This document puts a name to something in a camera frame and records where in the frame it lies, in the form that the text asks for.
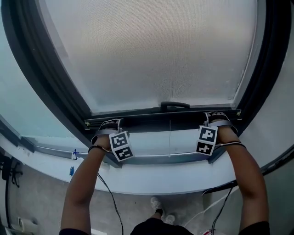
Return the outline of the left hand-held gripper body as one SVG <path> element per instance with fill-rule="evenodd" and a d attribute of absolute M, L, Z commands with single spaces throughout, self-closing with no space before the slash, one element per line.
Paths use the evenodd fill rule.
<path fill-rule="evenodd" d="M 107 150 L 100 145 L 95 145 L 96 140 L 100 135 L 108 135 L 111 149 Z M 106 153 L 110 153 L 116 157 L 116 159 L 120 161 L 124 161 L 126 159 L 134 157 L 133 150 L 131 148 L 130 139 L 129 139 L 128 131 L 123 131 L 118 133 L 117 130 L 104 129 L 98 130 L 97 134 L 92 138 L 92 148 L 99 148 L 105 151 Z"/>

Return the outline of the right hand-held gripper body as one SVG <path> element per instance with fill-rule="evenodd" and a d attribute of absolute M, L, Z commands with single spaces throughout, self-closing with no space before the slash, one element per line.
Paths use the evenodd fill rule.
<path fill-rule="evenodd" d="M 229 126 L 237 133 L 237 129 L 228 120 L 220 120 L 213 123 L 206 123 L 204 126 L 199 126 L 199 137 L 196 141 L 196 153 L 212 156 L 216 140 L 218 128 L 223 126 Z"/>

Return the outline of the roller blind with bottom bar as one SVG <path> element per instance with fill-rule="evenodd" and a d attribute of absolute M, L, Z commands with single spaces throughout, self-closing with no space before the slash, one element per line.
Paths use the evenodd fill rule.
<path fill-rule="evenodd" d="M 239 122 L 263 39 L 260 0 L 36 0 L 86 129 L 184 122 L 221 111 Z M 163 101 L 189 109 L 161 112 Z"/>

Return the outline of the person's right forearm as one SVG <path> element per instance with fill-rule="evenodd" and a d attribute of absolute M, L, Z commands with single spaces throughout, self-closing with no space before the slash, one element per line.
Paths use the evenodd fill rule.
<path fill-rule="evenodd" d="M 226 151 L 231 159 L 242 195 L 240 231 L 258 222 L 269 222 L 266 185 L 257 162 L 240 144 L 239 138 L 231 127 L 218 128 L 217 140 L 222 144 L 227 144 Z"/>

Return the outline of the person's left forearm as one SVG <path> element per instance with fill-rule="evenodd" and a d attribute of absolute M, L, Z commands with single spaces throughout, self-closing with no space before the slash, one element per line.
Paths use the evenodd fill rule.
<path fill-rule="evenodd" d="M 109 136 L 98 136 L 94 145 L 100 148 L 91 148 L 69 183 L 59 235 L 91 235 L 90 202 L 99 168 L 105 156 L 104 149 L 111 149 Z"/>

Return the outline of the person's left hand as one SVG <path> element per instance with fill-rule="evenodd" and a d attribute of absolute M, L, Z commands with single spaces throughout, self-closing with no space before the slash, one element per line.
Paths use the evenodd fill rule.
<path fill-rule="evenodd" d="M 120 121 L 121 119 L 107 120 L 101 124 L 101 126 L 99 127 L 99 130 L 104 130 L 104 129 L 119 130 Z"/>

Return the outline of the person's right hand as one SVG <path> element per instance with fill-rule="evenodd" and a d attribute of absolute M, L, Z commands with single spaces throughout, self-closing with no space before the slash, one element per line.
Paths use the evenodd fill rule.
<path fill-rule="evenodd" d="M 229 121 L 228 117 L 223 112 L 206 112 L 205 113 L 208 124 L 217 121 Z"/>

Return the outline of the person's left white shoe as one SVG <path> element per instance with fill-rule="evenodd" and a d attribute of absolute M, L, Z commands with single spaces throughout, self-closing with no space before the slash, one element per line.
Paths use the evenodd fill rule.
<path fill-rule="evenodd" d="M 160 200 L 153 196 L 150 200 L 151 203 L 151 207 L 153 208 L 153 210 L 155 211 L 155 213 L 159 214 L 160 217 L 164 216 L 164 208 L 162 203 L 160 202 Z"/>

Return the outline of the person's left leg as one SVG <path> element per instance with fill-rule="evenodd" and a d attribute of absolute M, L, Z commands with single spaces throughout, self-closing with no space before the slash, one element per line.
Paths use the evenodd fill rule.
<path fill-rule="evenodd" d="M 155 213 L 151 216 L 151 218 L 156 218 L 156 219 L 161 220 L 163 213 L 164 213 L 163 209 L 157 208 Z"/>

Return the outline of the person's black clothing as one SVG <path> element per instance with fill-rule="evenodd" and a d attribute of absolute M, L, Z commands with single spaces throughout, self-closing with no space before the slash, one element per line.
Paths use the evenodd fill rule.
<path fill-rule="evenodd" d="M 88 235 L 78 229 L 62 229 L 59 235 Z M 194 235 L 179 225 L 166 224 L 156 218 L 149 218 L 138 224 L 130 235 Z M 258 222 L 241 230 L 238 235 L 270 235 L 268 222 Z"/>

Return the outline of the tall white cabinet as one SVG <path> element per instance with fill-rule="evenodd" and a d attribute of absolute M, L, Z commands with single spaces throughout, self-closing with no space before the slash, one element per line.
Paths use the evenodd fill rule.
<path fill-rule="evenodd" d="M 285 151 L 272 147 L 250 149 L 261 166 L 267 189 L 271 235 L 294 234 L 294 144 Z M 242 194 L 235 187 L 230 193 L 216 228 L 226 235 L 242 230 Z"/>

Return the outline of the black office chair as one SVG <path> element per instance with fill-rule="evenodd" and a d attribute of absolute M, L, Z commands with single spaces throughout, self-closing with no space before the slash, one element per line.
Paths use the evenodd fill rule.
<path fill-rule="evenodd" d="M 20 185 L 17 182 L 17 174 L 23 175 L 23 172 L 20 170 L 17 170 L 17 167 L 20 165 L 20 162 L 16 162 L 15 166 L 12 165 L 12 162 L 13 162 L 13 158 L 9 158 L 0 153 L 1 178 L 4 181 L 8 181 L 11 177 L 12 184 L 15 185 L 17 188 L 19 188 Z"/>

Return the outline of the white floor device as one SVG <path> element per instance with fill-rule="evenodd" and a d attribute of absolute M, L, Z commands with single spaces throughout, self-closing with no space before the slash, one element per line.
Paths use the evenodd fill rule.
<path fill-rule="evenodd" d="M 21 217 L 17 218 L 18 220 L 18 225 L 20 227 L 20 230 L 24 233 L 38 233 L 39 228 L 38 225 L 36 223 L 34 223 L 32 220 L 29 219 L 24 219 Z"/>

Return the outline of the black window frame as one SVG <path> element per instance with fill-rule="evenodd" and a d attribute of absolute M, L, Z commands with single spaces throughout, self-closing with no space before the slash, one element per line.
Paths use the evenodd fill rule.
<path fill-rule="evenodd" d="M 294 0 L 265 2 L 266 22 L 253 76 L 246 90 L 245 109 L 239 122 L 231 122 L 242 134 L 273 89 L 290 43 Z M 66 157 L 75 149 L 87 152 L 97 129 L 86 129 L 79 120 L 78 106 L 71 104 L 72 85 L 62 79 L 65 72 L 50 44 L 38 13 L 36 0 L 0 0 L 0 33 L 4 51 L 12 53 L 16 66 L 9 66 L 0 52 L 0 92 L 4 95 L 2 116 L 32 151 Z M 205 121 L 197 114 L 184 122 L 146 125 L 123 124 L 130 134 L 134 157 L 118 161 L 108 153 L 104 162 L 123 165 L 166 165 L 206 161 L 214 163 L 224 152 L 217 147 L 212 156 L 196 153 L 196 135 Z"/>

